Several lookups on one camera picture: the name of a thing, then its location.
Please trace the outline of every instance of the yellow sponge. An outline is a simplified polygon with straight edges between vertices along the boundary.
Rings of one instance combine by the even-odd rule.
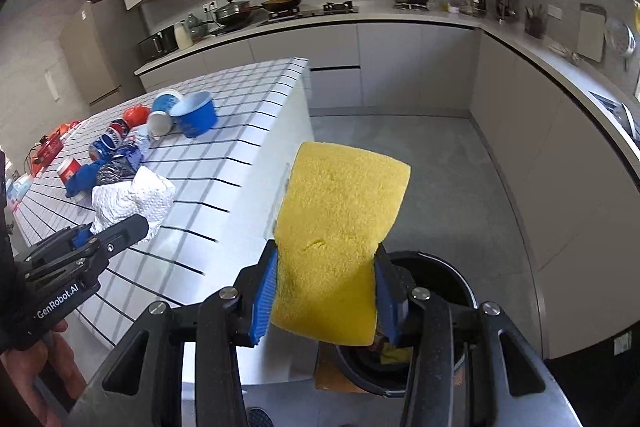
[[[304,142],[278,220],[271,322],[332,344],[369,346],[373,256],[396,220],[410,167],[373,152]]]

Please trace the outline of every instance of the crumpled paper towel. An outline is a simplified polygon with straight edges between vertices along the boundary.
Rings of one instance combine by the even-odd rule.
[[[92,233],[121,222],[133,214],[146,217],[149,232],[140,243],[154,238],[174,203],[175,186],[168,179],[141,166],[132,181],[94,187],[95,219]]]

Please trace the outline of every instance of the cutting board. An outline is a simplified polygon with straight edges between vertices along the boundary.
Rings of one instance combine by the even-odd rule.
[[[576,52],[596,62],[602,61],[604,25],[607,12],[596,4],[580,4],[580,28]]]

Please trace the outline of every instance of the checkered tablecloth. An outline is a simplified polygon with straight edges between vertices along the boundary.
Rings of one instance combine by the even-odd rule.
[[[190,139],[174,127],[156,141],[145,166],[176,187],[175,201],[158,235],[111,259],[100,276],[100,291],[78,314],[108,346],[114,346],[151,302],[190,304],[202,295],[218,237],[241,193],[252,162],[294,85],[308,78],[307,61],[289,58],[206,74],[172,86],[186,94],[209,90],[220,117],[216,126]],[[148,93],[86,120],[33,183],[15,219],[29,245],[57,230],[90,223],[90,197],[71,201],[56,168],[66,156],[90,162],[89,144],[111,121],[137,103],[151,106]]]

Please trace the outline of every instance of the silver screw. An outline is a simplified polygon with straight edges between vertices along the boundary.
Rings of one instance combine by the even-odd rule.
[[[162,301],[152,302],[148,309],[152,315],[162,315],[166,311],[166,304]]]
[[[225,299],[225,301],[230,301],[231,299],[235,299],[238,297],[238,290],[236,290],[233,286],[225,286],[218,292],[221,299]]]
[[[416,286],[411,290],[411,295],[414,299],[418,299],[418,301],[427,301],[431,298],[431,292],[427,288],[422,288],[420,286]]]
[[[487,301],[482,303],[482,311],[486,315],[491,315],[495,317],[495,315],[500,315],[500,306],[495,302]]]

